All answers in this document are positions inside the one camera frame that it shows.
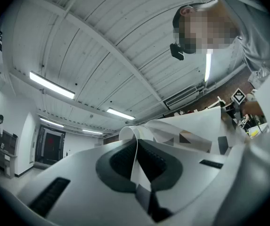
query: fluorescent light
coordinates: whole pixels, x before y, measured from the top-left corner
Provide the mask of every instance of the fluorescent light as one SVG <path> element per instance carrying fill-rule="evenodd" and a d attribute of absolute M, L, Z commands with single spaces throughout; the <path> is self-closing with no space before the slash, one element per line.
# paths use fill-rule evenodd
<path fill-rule="evenodd" d="M 74 98 L 75 93 L 73 93 L 67 89 L 62 88 L 61 86 L 58 86 L 58 85 L 52 83 L 51 81 L 33 73 L 33 72 L 30 72 L 30 79 L 41 84 L 44 87 L 49 88 L 52 91 L 55 91 L 55 92 L 63 95 L 63 96 L 66 96 L 70 99 Z"/>
<path fill-rule="evenodd" d="M 113 110 L 113 109 L 111 109 L 111 108 L 109 108 L 109 109 L 107 110 L 107 112 L 109 112 L 109 113 L 111 113 L 111 114 L 114 114 L 114 115 L 121 116 L 121 117 L 126 118 L 126 119 L 129 119 L 129 120 L 134 120 L 134 119 L 135 119 L 135 117 L 132 117 L 132 116 L 130 116 L 130 115 L 123 114 L 123 113 L 118 112 L 118 111 L 115 111 L 115 110 Z"/>
<path fill-rule="evenodd" d="M 55 125 L 55 126 L 64 127 L 63 125 L 56 124 L 56 123 L 54 123 L 54 122 L 51 122 L 51 121 L 45 120 L 45 119 L 43 119 L 43 118 L 41 118 L 41 120 L 42 120 L 42 121 L 44 121 L 44 122 L 46 122 L 46 123 L 50 123 L 50 124 L 52 124 L 52 125 Z"/>
<path fill-rule="evenodd" d="M 85 132 L 90 132 L 90 133 L 96 133 L 96 134 L 102 134 L 102 132 L 97 132 L 97 131 L 91 131 L 91 130 L 82 130 Z"/>
<path fill-rule="evenodd" d="M 212 54 L 206 54 L 206 71 L 205 71 L 205 79 L 204 79 L 205 82 L 209 79 L 209 75 L 210 75 L 211 55 Z"/>

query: gray shirt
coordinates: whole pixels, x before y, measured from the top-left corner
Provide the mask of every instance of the gray shirt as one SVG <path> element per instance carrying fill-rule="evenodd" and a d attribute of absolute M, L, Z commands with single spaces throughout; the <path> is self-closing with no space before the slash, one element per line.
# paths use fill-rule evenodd
<path fill-rule="evenodd" d="M 260 78 L 266 77 L 270 73 L 270 14 L 258 0 L 221 1 L 241 30 L 238 39 L 245 63 L 252 72 L 262 71 Z"/>

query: ear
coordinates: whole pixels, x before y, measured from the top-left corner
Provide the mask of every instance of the ear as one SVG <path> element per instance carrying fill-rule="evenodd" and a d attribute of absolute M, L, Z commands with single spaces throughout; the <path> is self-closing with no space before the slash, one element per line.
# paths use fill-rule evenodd
<path fill-rule="evenodd" d="M 185 7 L 185 8 L 182 8 L 182 9 L 180 10 L 181 16 L 184 16 L 184 17 L 190 16 L 190 14 L 191 14 L 191 13 L 194 13 L 194 12 L 195 12 L 194 8 L 193 8 L 193 7 L 190 7 L 190 6 Z"/>

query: yellow object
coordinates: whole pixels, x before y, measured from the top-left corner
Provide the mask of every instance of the yellow object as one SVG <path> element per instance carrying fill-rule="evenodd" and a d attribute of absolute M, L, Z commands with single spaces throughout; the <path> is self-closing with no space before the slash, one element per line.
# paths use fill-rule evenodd
<path fill-rule="evenodd" d="M 255 137 L 257 134 L 258 134 L 258 130 L 252 132 L 252 133 L 251 133 L 251 136 L 252 136 L 252 137 Z"/>

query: ceiling light fixture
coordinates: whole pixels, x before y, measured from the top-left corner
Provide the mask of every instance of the ceiling light fixture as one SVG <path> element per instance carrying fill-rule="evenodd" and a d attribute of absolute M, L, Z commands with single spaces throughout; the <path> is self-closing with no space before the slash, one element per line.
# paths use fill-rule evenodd
<path fill-rule="evenodd" d="M 30 79 L 39 83 L 40 85 L 49 88 L 52 91 L 55 91 L 63 96 L 66 96 L 70 99 L 74 98 L 75 93 L 72 91 L 69 91 L 43 77 L 41 77 L 40 75 L 34 73 L 34 72 L 30 72 Z"/>
<path fill-rule="evenodd" d="M 121 116 L 121 117 L 126 118 L 126 119 L 129 119 L 129 120 L 134 120 L 135 119 L 135 117 L 132 117 L 130 115 L 123 114 L 123 113 L 118 112 L 118 111 L 115 111 L 115 110 L 113 110 L 111 108 L 109 108 L 106 112 L 109 112 L 109 113 L 114 114 L 114 115 Z"/>
<path fill-rule="evenodd" d="M 54 123 L 54 122 L 51 122 L 51 121 L 48 121 L 48 120 L 45 120 L 43 118 L 40 118 L 42 121 L 46 122 L 46 123 L 50 123 L 52 125 L 55 125 L 55 126 L 60 126 L 60 127 L 64 127 L 63 125 L 60 125 L 60 124 L 57 124 L 57 123 Z"/>
<path fill-rule="evenodd" d="M 82 131 L 89 132 L 89 133 L 102 134 L 102 132 L 98 132 L 98 131 L 91 131 L 91 130 L 82 130 Z"/>
<path fill-rule="evenodd" d="M 209 79 L 209 75 L 210 75 L 211 55 L 212 54 L 206 54 L 206 71 L 205 71 L 205 79 L 204 79 L 205 82 Z"/>

